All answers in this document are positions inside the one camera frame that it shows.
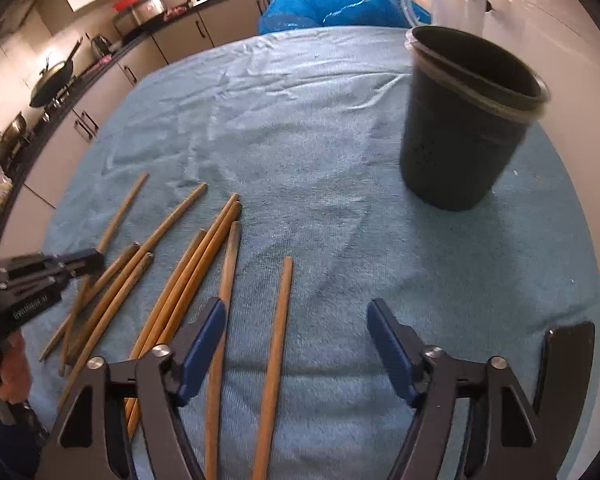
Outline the operator left hand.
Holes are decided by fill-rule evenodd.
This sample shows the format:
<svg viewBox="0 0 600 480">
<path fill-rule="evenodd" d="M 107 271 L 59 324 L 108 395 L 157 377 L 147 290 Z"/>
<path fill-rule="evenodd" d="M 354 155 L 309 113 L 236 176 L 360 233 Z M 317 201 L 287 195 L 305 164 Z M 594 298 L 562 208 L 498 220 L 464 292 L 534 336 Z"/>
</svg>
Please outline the operator left hand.
<svg viewBox="0 0 600 480">
<path fill-rule="evenodd" d="M 26 357 L 26 343 L 20 330 L 10 334 L 7 339 L 7 346 L 3 350 L 0 376 L 2 400 L 10 404 L 22 403 L 27 400 L 32 386 L 32 376 Z"/>
</svg>

